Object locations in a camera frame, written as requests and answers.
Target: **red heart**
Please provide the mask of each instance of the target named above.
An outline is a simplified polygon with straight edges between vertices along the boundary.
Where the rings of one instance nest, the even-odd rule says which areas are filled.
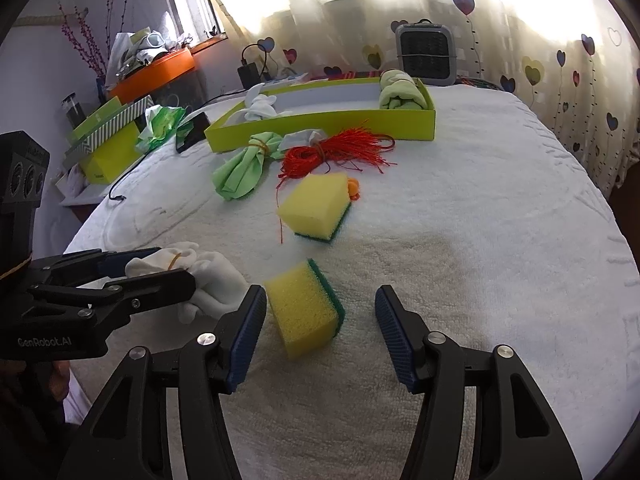
[[[283,50],[283,52],[284,52],[284,57],[287,58],[287,61],[289,61],[289,64],[292,64],[298,58],[298,53],[296,52],[295,48],[290,48],[289,50]]]

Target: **white wall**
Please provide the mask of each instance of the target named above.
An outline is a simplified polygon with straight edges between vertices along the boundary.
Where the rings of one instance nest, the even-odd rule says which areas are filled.
[[[88,7],[87,22],[106,60],[106,0],[30,0],[25,15],[56,14],[58,1],[71,12]],[[157,27],[166,0],[129,0],[125,31]],[[116,1],[112,38],[120,28],[122,0]],[[0,46],[0,132],[25,130],[51,154],[42,206],[36,215],[34,256],[61,253],[80,227],[75,215],[58,205],[62,196],[52,186],[63,154],[70,125],[60,102],[76,92],[87,114],[98,105],[95,74],[73,50],[59,27],[16,27]]]

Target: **green cloth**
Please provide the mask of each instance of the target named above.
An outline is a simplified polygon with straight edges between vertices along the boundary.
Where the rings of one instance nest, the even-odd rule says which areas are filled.
[[[211,178],[216,186],[216,193],[225,200],[240,198],[249,193],[258,185],[262,175],[264,164],[262,144],[266,144],[269,148],[271,158],[279,159],[284,157],[284,153],[278,151],[281,141],[282,137],[273,132],[252,135],[248,142],[251,146],[243,148],[240,153],[213,172]]]
[[[414,80],[402,70],[387,70],[380,76],[380,108],[387,110],[426,110],[427,101]]]

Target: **sponge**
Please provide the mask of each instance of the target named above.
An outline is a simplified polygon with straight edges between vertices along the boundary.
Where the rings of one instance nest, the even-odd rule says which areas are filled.
[[[351,204],[346,173],[309,174],[278,208],[293,232],[331,241]]]
[[[264,283],[287,356],[296,359],[337,335],[344,309],[309,259]]]

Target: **blue gripper pad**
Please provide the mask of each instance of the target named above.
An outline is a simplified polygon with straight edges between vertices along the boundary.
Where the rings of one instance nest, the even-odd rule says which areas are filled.
[[[238,313],[246,310],[242,325],[238,329],[238,335],[233,341],[229,351],[229,372],[226,376],[226,387],[229,393],[233,393],[238,384],[241,384],[246,377],[246,372],[254,356],[255,345],[262,329],[264,317],[267,314],[267,295],[263,288],[258,287],[253,297],[250,297],[252,289],[249,289],[247,296],[240,305]]]
[[[393,298],[398,301],[393,289],[389,286],[381,286],[376,292],[376,318],[385,338],[386,349],[391,357],[391,362],[396,370],[398,381],[406,386],[409,393],[417,393],[418,377],[415,374],[414,356],[411,345],[402,329],[398,316],[391,306],[386,294],[390,289]]]

